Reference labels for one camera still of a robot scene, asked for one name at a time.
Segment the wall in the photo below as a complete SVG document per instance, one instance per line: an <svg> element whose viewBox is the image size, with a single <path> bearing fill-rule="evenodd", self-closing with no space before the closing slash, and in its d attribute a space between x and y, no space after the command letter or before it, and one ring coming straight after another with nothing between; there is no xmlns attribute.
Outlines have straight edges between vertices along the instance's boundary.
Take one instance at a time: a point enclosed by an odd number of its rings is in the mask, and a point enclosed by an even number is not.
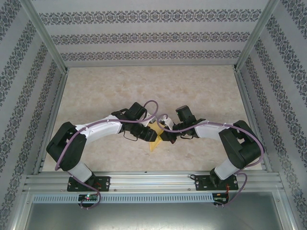
<svg viewBox="0 0 307 230"><path fill-rule="evenodd" d="M33 173L61 72L17 0L0 1L0 229Z"/></svg>
<svg viewBox="0 0 307 230"><path fill-rule="evenodd" d="M307 229L307 1L277 5L241 69L271 165Z"/></svg>
<svg viewBox="0 0 307 230"><path fill-rule="evenodd" d="M268 0L35 0L66 65L235 64Z"/></svg>

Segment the black mounting bracket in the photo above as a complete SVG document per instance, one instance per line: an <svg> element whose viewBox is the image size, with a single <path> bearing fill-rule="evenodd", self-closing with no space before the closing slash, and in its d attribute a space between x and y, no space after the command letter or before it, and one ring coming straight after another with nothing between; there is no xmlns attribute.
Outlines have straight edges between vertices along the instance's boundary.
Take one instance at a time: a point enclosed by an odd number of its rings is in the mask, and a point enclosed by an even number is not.
<svg viewBox="0 0 307 230"><path fill-rule="evenodd" d="M98 189L99 192L108 192L110 188L109 176L96 176L92 187ZM70 177L67 185L68 192L93 192L92 189L80 184L73 177Z"/></svg>
<svg viewBox="0 0 307 230"><path fill-rule="evenodd" d="M196 191L217 191L217 190L238 190L239 186L235 175L221 181L217 187L210 181L210 175L191 175L190 178L195 181Z"/></svg>

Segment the robotic arm link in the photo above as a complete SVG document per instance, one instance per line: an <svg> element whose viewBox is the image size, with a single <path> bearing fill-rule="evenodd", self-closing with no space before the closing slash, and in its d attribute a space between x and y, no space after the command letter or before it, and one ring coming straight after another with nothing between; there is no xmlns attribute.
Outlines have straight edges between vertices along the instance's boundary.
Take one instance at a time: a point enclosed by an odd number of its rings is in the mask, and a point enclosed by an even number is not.
<svg viewBox="0 0 307 230"><path fill-rule="evenodd" d="M153 115L145 109L149 102L157 105ZM95 187L96 176L80 161L84 147L99 138L126 131L136 138L155 141L157 133L147 125L156 121L157 111L157 102L150 100L144 106L135 102L129 109L112 112L109 116L89 124L73 125L66 122L48 144L47 152L57 162L56 170L61 168L67 171L77 182L97 191L100 202L99 189ZM181 121L178 124L174 124L165 114L157 119L158 126L163 130L160 135L163 141L174 144L178 136L183 139L213 138L222 141L228 159L210 171L210 181L215 187L232 174L262 160L264 148L246 122L219 124L206 119L196 120L186 105L178 108L176 112ZM250 164L259 157L256 163Z"/></svg>

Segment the patterned wallpaper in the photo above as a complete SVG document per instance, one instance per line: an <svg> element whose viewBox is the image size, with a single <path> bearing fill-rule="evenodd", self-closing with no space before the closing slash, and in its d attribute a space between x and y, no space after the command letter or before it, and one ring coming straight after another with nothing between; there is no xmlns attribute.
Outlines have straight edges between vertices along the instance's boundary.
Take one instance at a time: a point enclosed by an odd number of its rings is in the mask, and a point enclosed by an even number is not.
<svg viewBox="0 0 307 230"><path fill-rule="evenodd" d="M66 65L235 64L267 0L35 0Z"/></svg>
<svg viewBox="0 0 307 230"><path fill-rule="evenodd" d="M282 0L241 70L268 157L307 229L307 7Z"/></svg>
<svg viewBox="0 0 307 230"><path fill-rule="evenodd" d="M33 173L61 72L18 0L0 3L0 229Z"/></svg>

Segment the yellow plastic piece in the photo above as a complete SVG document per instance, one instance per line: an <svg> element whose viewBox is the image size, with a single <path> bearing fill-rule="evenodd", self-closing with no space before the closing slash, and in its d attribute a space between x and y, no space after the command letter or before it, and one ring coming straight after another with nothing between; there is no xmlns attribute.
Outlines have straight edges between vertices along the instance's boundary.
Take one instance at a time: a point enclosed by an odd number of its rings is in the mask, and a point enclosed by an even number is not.
<svg viewBox="0 0 307 230"><path fill-rule="evenodd" d="M163 130L157 125L157 122L154 122L153 124L148 124L148 126L154 131L156 131L158 135L157 139L154 142L149 142L149 149L150 149L150 152L152 152L162 141L160 135L163 133Z"/></svg>

